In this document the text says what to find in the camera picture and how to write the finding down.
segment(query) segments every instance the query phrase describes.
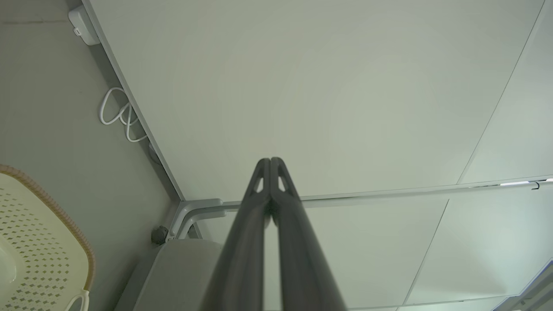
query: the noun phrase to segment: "black wheel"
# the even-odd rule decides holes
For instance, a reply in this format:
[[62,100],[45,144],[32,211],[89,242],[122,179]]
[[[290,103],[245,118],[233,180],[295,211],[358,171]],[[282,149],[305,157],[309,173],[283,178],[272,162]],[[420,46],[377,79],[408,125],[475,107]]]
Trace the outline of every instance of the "black wheel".
[[165,243],[165,238],[167,237],[168,232],[169,229],[164,226],[159,226],[156,229],[152,230],[152,243],[155,243],[157,245]]

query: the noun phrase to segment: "basket handle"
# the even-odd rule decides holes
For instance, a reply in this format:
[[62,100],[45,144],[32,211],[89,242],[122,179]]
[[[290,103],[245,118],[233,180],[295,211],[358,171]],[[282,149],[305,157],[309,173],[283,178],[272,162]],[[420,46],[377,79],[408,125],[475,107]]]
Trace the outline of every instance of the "basket handle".
[[77,295],[75,295],[71,301],[69,301],[69,304],[65,308],[65,311],[69,311],[71,306],[75,303],[77,299],[81,298],[81,311],[87,311],[88,310],[88,291],[82,289],[81,292]]

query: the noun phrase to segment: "laundry basket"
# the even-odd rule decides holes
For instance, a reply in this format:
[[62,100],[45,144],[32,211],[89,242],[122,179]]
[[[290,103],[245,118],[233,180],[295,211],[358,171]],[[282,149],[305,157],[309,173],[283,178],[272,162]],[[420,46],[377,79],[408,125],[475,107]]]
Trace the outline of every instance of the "laundry basket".
[[22,172],[0,165],[0,310],[68,310],[94,276],[85,237]]

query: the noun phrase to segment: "white cable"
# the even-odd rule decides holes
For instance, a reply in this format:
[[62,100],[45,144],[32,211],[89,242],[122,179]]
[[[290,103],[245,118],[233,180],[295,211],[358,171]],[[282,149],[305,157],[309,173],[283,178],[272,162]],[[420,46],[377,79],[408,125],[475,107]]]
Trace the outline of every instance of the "white cable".
[[[109,89],[107,91],[106,95],[104,96],[104,99],[102,101],[102,105],[100,106],[100,121],[102,122],[102,124],[110,125],[111,123],[113,123],[117,119],[119,119],[119,121],[121,121],[121,123],[123,123],[125,125],[125,136],[127,137],[128,141],[130,141],[132,143],[135,143],[135,142],[139,142],[139,141],[145,139],[147,137],[147,135],[144,135],[144,137],[140,137],[138,139],[131,139],[130,136],[129,136],[129,129],[131,128],[131,125],[135,124],[138,121],[138,117],[137,117],[136,119],[134,119],[133,122],[131,122],[131,118],[132,118],[132,114],[133,114],[133,106],[131,106],[130,102],[127,102],[127,104],[124,105],[123,108],[121,108],[119,110],[119,113],[113,119],[111,119],[109,121],[104,120],[103,111],[104,111],[104,108],[106,108],[107,99],[108,99],[109,95],[111,94],[111,92],[113,92],[113,91],[121,91],[125,95],[127,94],[120,87],[112,87],[111,89]],[[129,108],[129,112],[128,112],[127,120],[125,121],[123,119],[123,113],[125,112],[125,110],[127,110],[127,108]]]

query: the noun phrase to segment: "braided brown trim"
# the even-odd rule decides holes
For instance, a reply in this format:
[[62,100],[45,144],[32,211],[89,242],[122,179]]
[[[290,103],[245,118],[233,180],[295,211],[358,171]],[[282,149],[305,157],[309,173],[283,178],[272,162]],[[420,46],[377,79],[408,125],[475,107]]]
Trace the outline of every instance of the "braided brown trim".
[[94,272],[96,268],[96,260],[94,259],[94,252],[90,243],[86,240],[85,235],[82,234],[81,230],[75,222],[69,218],[69,215],[61,209],[61,207],[52,199],[51,196],[44,191],[35,181],[33,181],[25,173],[21,172],[18,169],[9,167],[6,165],[0,164],[0,173],[11,176],[20,183],[22,183],[27,189],[29,189],[37,198],[39,198],[48,208],[64,223],[64,225],[71,231],[73,236],[77,239],[82,249],[86,252],[86,257],[88,258],[88,276],[86,278],[86,283],[84,290],[89,291],[92,287],[92,281],[94,279]]

